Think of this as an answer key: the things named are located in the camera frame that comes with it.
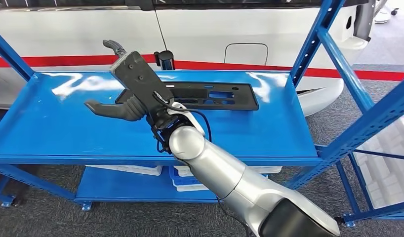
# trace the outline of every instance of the rectangular cutout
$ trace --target rectangular cutout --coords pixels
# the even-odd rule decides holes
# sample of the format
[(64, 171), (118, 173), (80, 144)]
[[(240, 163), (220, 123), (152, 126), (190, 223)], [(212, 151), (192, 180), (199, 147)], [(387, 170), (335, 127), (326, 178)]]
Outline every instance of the rectangular cutout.
[(209, 96), (211, 98), (233, 98), (234, 93), (227, 91), (210, 91)]

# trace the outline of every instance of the perforated metal post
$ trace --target perforated metal post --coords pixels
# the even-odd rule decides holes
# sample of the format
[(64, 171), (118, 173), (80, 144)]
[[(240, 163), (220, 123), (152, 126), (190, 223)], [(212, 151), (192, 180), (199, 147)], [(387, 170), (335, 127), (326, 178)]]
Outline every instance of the perforated metal post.
[(0, 35), (0, 56), (12, 67), (24, 80), (29, 81), (34, 71), (14, 51), (14, 49)]
[(330, 145), (322, 148), (320, 157), (323, 162), (321, 164), (314, 167), (304, 167), (287, 183), (287, 186), (293, 189), (301, 187), (402, 115), (404, 115), (404, 80)]
[(326, 29), (327, 31), (330, 29), (331, 24), (344, 2), (345, 0), (322, 1), (320, 11), (307, 35), (307, 39), (302, 45), (301, 51), (295, 60), (292, 70), (290, 71), (290, 76), (295, 86), (298, 85), (302, 76), (304, 76), (307, 67), (310, 65), (311, 60), (322, 43), (317, 35), (317, 30), (319, 28)]
[(75, 194), (65, 190), (58, 185), (52, 184), (46, 180), (43, 180), (35, 175), (32, 175), (26, 171), (23, 171), (11, 164), (0, 164), (0, 174), (20, 181), (35, 188), (46, 190), (56, 196), (68, 199), (77, 204), (83, 205), (84, 201), (75, 201)]

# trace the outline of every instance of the robotic arm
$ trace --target robotic arm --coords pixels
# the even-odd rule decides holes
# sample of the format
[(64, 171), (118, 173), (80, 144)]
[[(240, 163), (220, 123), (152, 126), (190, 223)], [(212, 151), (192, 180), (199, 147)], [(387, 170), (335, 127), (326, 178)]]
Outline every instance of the robotic arm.
[[(119, 44), (111, 45), (121, 48)], [(340, 236), (336, 221), (306, 197), (256, 173), (205, 139), (204, 130), (191, 114), (194, 110), (174, 102), (173, 94), (138, 52), (110, 48), (121, 52), (111, 72), (134, 96), (120, 105), (87, 101), (85, 104), (95, 114), (129, 121), (146, 116), (154, 138), (162, 146), (160, 152), (173, 154), (189, 166), (194, 176), (236, 212), (257, 237)]]

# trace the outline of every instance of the gray carpet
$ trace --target gray carpet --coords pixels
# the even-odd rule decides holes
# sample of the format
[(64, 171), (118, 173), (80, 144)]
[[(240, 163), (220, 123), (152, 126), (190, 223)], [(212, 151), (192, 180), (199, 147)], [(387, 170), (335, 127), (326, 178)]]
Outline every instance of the gray carpet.
[[(396, 82), (364, 81), (375, 101)], [(328, 144), (359, 116), (359, 110), (347, 91), (328, 108), (307, 118), (314, 140)], [(83, 171), (82, 166), (26, 166), (36, 173), (72, 191)], [(285, 167), (272, 178), (285, 180), (296, 170)], [(346, 166), (353, 187), (359, 191), (354, 173)], [(19, 193), (26, 203), (19, 207), (0, 207), (0, 237), (243, 237), (240, 224), (222, 214), (216, 205), (173, 203), (98, 203), (91, 212), (46, 192), (12, 181), (7, 193)], [(333, 167), (300, 189), (300, 192), (332, 216), (350, 212), (337, 170)], [(364, 199), (358, 192), (364, 207)], [(363, 221), (355, 228), (341, 227), (344, 237), (404, 237), (404, 222)]]

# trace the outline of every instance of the blue metal shelf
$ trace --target blue metal shelf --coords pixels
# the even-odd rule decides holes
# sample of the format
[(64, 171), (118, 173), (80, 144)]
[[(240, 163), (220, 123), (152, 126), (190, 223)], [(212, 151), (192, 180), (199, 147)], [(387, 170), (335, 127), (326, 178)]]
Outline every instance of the blue metal shelf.
[[(157, 73), (166, 81), (251, 83), (256, 89), (259, 111), (206, 112), (217, 145), (249, 165), (307, 166), (287, 182), (286, 185), (293, 189), (336, 165), (354, 211), (353, 214), (344, 215), (348, 226), (354, 226), (351, 223), (355, 220), (371, 218), (404, 220), (404, 202), (378, 209), (370, 204), (368, 211), (361, 211), (340, 162), (404, 114), (404, 81), (374, 105), (331, 38), (328, 30), (343, 3), (343, 0), (322, 1), (316, 20), (289, 73)], [(363, 116), (327, 147), (317, 146), (316, 152), (295, 87), (321, 45), (329, 53)], [(130, 123), (98, 117), (83, 105), (89, 98), (104, 103), (115, 100), (123, 88), (108, 72), (35, 73), (1, 36), (0, 55), (29, 81), (0, 122), (0, 174), (71, 200), (82, 205), (83, 210), (90, 210), (92, 201), (102, 200), (213, 201), (210, 191), (176, 192), (166, 168), (157, 177), (88, 167), (77, 194), (74, 194), (10, 165), (178, 163), (172, 157), (156, 152), (156, 143), (145, 122)], [(115, 139), (128, 141), (129, 146), (120, 145)], [(355, 163), (353, 165), (359, 182), (363, 184), (360, 170)]]
[[(168, 81), (209, 79), (250, 83), (261, 90), (256, 95), (258, 111), (204, 111), (214, 142), (247, 164), (279, 165), (274, 158), (284, 159), (287, 165), (321, 161), (288, 73), (157, 73)], [(59, 159), (70, 164), (179, 164), (157, 152), (144, 119), (128, 122), (100, 117), (84, 105), (90, 98), (114, 103), (122, 90), (109, 72), (35, 73), (0, 123), (0, 163), (55, 163)], [(40, 129), (32, 126), (39, 121)], [(279, 139), (271, 141), (273, 134)], [(128, 141), (128, 146), (120, 141)]]
[(211, 191), (176, 191), (167, 166), (163, 167), (160, 176), (86, 167), (76, 200), (217, 202)]

